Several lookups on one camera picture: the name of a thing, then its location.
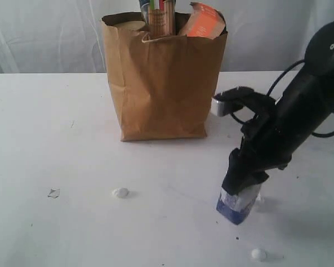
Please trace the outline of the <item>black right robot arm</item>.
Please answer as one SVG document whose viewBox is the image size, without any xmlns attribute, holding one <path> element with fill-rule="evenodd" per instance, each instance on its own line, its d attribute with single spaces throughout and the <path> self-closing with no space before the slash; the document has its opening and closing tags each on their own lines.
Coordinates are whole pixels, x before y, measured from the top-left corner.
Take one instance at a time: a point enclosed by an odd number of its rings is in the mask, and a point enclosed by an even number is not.
<svg viewBox="0 0 334 267">
<path fill-rule="evenodd" d="M 279 100 L 238 87 L 215 95 L 222 115 L 247 107 L 255 117 L 242 126 L 242 143 L 229 156 L 222 188 L 236 195 L 268 179 L 267 170 L 284 169 L 292 154 L 334 112 L 334 21 L 310 40 L 303 67 Z"/>
</svg>

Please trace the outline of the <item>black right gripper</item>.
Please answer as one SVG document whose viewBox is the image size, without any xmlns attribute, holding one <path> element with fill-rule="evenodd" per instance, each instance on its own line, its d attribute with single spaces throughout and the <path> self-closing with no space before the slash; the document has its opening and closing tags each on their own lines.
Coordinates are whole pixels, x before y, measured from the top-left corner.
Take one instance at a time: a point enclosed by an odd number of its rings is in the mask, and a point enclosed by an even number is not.
<svg viewBox="0 0 334 267">
<path fill-rule="evenodd" d="M 242 143 L 229 155 L 222 189 L 236 195 L 264 183 L 270 169 L 284 169 L 292 159 L 292 117 L 256 116 L 242 126 Z"/>
</svg>

